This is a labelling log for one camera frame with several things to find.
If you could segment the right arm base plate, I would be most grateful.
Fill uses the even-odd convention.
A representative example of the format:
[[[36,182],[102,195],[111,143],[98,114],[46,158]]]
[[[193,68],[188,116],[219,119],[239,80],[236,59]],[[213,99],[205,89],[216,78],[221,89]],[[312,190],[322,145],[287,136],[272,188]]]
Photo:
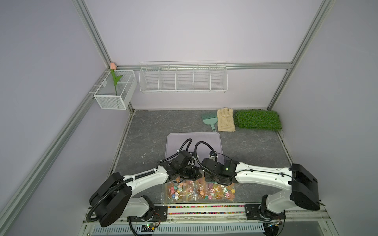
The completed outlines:
[[[261,204],[245,204],[245,213],[247,220],[257,220],[261,222],[271,222],[274,220],[286,220],[284,212],[272,213],[268,210],[262,210]]]

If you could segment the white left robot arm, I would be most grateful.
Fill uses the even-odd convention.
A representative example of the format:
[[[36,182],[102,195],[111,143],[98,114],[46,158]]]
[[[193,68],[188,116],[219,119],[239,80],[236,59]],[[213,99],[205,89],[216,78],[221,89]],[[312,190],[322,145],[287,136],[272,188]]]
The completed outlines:
[[[167,182],[194,181],[202,177],[194,165],[193,155],[189,152],[192,143],[187,139],[172,156],[157,163],[151,170],[132,176],[111,174],[89,199],[91,209],[86,222],[98,221],[101,227],[108,227],[120,217],[128,221],[137,218],[150,221],[156,215],[156,207],[148,196],[136,197],[140,192]]]

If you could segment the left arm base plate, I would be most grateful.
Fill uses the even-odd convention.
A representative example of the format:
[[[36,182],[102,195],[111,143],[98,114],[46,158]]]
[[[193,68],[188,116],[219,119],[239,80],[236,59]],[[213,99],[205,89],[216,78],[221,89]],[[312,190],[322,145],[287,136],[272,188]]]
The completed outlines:
[[[142,217],[130,216],[127,222],[166,222],[168,216],[168,206],[155,206],[149,209]]]

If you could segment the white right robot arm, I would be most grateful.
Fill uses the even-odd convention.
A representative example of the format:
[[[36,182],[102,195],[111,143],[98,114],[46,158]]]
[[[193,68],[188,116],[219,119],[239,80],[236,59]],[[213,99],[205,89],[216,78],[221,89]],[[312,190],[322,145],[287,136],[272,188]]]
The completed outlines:
[[[206,181],[224,186],[233,183],[253,183],[279,189],[275,194],[264,195],[258,207],[246,206],[249,219],[270,222],[274,219],[284,219],[284,212],[293,207],[310,211],[318,211],[321,208],[318,180],[300,164],[268,168],[232,159],[219,163],[218,153],[213,149],[211,156],[202,161],[198,159],[196,151],[192,152],[192,156],[204,171]]]

